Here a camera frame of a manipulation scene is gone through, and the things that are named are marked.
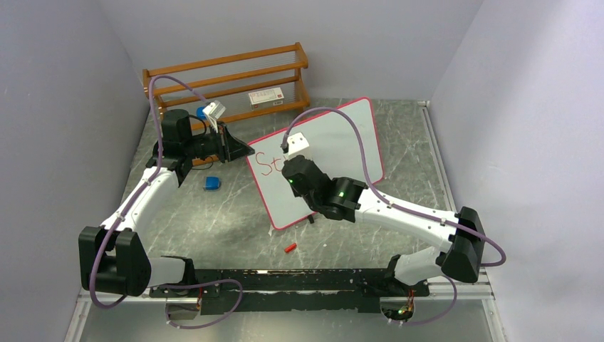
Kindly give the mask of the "pink-framed whiteboard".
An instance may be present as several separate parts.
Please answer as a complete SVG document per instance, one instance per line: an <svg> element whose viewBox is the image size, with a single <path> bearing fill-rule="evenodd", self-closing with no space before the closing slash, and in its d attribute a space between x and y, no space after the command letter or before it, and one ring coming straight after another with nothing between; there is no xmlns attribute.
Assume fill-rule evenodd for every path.
<svg viewBox="0 0 604 342"><path fill-rule="evenodd" d="M363 141L370 180L374 184L380 182L385 170L370 99L359 98L338 109L355 123ZM300 197L293 196L281 175L285 157L280 144L285 131L282 128L250 142L255 153L247 157L271 226L276 230L286 229L313 213ZM301 120L291 130L292 135L296 133L303 133L309 142L311 157L327 175L365 179L357 138L350 124L339 114L323 112Z"/></svg>

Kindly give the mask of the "red marker cap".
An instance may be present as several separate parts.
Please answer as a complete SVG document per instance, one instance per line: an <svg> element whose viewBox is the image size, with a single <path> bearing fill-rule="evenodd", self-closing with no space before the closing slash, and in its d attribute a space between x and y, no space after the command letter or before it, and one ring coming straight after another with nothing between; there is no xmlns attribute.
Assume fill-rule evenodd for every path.
<svg viewBox="0 0 604 342"><path fill-rule="evenodd" d="M284 252L288 254L288 253L292 252L293 250L295 250L295 249L296 249L296 247L297 247L297 243L293 243L293 244L291 244L291 245L287 246L287 247L284 249Z"/></svg>

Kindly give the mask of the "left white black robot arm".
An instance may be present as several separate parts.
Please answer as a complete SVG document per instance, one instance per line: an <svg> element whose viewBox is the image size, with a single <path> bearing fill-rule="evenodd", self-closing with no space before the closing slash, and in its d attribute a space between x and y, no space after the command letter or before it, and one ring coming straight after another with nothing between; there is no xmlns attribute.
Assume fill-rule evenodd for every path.
<svg viewBox="0 0 604 342"><path fill-rule="evenodd" d="M222 163L240 160L254 149L234 137L225 123L195 135L191 115L169 110L158 140L135 189L114 214L78 237L82 287L91 292L139 296L149 287L168 284L179 296L197 287L193 261L181 256L149 258L139 230L148 227L168 197L180 188L195 159L217 157Z"/></svg>

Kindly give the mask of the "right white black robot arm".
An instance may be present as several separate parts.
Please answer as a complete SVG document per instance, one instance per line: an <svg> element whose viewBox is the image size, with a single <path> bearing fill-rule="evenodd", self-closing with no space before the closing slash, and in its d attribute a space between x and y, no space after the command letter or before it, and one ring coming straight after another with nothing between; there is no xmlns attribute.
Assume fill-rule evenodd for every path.
<svg viewBox="0 0 604 342"><path fill-rule="evenodd" d="M335 221L375 224L412 235L429 244L420 252L395 257L384 277L385 288L403 294L411 285L435 276L475 283L484 251L478 214L471 208L447 212L374 192L360 180L331 178L314 161L299 155L284 163L282 175L293 195L313 212Z"/></svg>

